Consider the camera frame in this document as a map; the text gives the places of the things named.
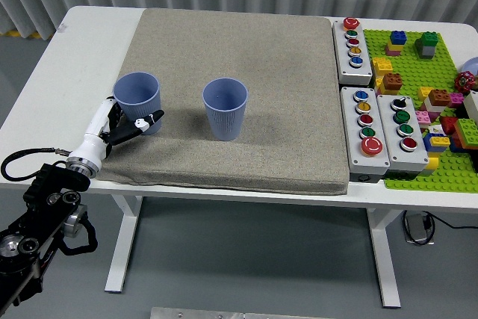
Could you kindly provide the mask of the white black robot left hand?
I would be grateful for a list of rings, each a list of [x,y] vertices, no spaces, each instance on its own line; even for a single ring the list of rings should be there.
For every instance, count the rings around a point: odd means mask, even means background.
[[[104,100],[84,134],[82,144],[68,155],[66,168],[92,179],[97,176],[113,146],[142,135],[157,124],[164,111],[157,110],[120,125],[122,110],[114,97]]]

